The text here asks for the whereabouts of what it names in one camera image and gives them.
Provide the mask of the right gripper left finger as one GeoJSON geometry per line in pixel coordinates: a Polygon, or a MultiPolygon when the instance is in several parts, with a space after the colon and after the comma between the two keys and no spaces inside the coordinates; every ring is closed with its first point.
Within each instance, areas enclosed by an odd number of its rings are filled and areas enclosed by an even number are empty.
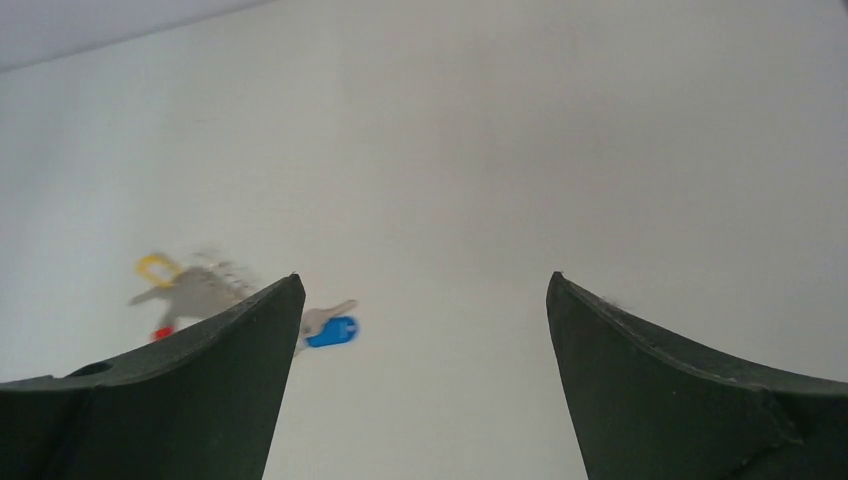
{"type": "Polygon", "coordinates": [[[5,479],[259,479],[298,340],[292,274],[162,340],[1,386],[5,479]]]}

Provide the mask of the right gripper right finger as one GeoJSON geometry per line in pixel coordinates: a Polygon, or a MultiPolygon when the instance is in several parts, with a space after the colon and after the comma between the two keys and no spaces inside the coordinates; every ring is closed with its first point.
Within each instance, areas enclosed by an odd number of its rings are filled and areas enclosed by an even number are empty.
{"type": "Polygon", "coordinates": [[[547,317],[591,479],[843,479],[847,386],[744,360],[555,273],[547,317]]]}

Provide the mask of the metal key holder red handle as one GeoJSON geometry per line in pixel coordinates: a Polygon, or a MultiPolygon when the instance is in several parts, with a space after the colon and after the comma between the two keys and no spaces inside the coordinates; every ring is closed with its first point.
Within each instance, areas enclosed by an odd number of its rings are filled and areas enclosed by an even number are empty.
{"type": "Polygon", "coordinates": [[[185,320],[199,322],[215,316],[258,290],[259,282],[249,269],[214,249],[197,250],[182,258],[164,251],[152,253],[167,255],[183,268],[173,287],[159,288],[148,281],[151,287],[128,301],[130,306],[150,300],[166,303],[151,333],[153,342],[176,333],[185,320]]]}

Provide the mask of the silver key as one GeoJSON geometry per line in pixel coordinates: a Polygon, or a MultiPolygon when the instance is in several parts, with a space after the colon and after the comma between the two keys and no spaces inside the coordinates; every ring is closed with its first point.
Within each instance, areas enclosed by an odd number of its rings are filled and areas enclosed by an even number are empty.
{"type": "Polygon", "coordinates": [[[317,334],[329,319],[339,316],[351,316],[350,312],[357,306],[357,300],[349,299],[333,307],[324,309],[314,308],[304,311],[300,322],[300,332],[294,355],[297,356],[305,350],[312,349],[306,346],[306,338],[317,334]]]}

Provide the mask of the blue key tag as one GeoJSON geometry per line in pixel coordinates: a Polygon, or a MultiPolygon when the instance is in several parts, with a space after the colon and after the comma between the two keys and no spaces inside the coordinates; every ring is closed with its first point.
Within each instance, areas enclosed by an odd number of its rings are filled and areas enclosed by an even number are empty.
{"type": "Polygon", "coordinates": [[[306,346],[317,349],[346,344],[357,337],[359,330],[359,324],[354,317],[333,317],[317,334],[306,338],[306,346]]]}

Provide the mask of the yellow key tag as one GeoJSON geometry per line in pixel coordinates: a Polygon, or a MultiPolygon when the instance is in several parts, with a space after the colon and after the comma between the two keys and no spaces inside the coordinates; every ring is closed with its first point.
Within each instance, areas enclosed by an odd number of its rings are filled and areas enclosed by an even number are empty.
{"type": "Polygon", "coordinates": [[[152,253],[135,264],[136,273],[159,288],[171,288],[182,274],[183,268],[167,255],[152,253]]]}

